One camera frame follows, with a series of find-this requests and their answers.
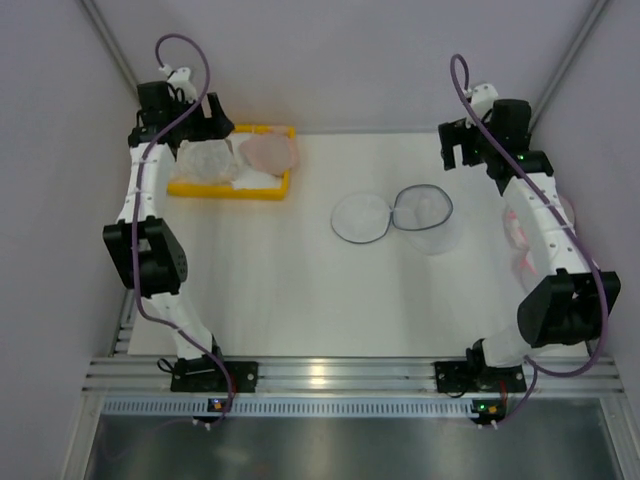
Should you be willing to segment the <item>pink bra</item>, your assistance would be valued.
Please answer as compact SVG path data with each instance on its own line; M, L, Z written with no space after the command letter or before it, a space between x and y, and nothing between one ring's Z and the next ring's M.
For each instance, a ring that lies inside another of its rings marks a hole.
M240 144L239 151L254 170L273 176L283 176L299 163L296 143L284 133L255 134Z

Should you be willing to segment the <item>clear mesh laundry bag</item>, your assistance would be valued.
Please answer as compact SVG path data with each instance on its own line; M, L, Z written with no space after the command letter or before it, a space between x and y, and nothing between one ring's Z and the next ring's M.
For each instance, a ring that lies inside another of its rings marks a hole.
M431 256L453 250L462 237L452 198L433 184L406 187L393 203L371 193L349 195L333 208L330 226L339 238L355 245L375 243L395 229Z

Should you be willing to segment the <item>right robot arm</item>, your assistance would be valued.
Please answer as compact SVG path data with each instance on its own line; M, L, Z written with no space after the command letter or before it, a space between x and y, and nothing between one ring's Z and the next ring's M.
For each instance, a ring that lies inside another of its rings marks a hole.
M524 100L480 100L465 92L463 119L438 127L445 169L483 165L514 213L533 263L535 284L519 303L515 321L470 350L485 366L511 367L545 350L593 341L602 353L609 316L621 290L619 276L602 271L585 250L561 204L546 153L530 147L531 107Z

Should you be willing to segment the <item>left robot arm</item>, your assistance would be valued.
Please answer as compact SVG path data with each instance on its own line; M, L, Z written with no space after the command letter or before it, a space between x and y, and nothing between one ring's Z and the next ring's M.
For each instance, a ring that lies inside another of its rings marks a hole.
M140 108L128 136L130 180L123 208L102 238L139 314L167 328L181 361L217 358L215 337L182 293L187 255L163 217L179 147L224 140L234 130L215 93L190 97L169 81L138 85Z

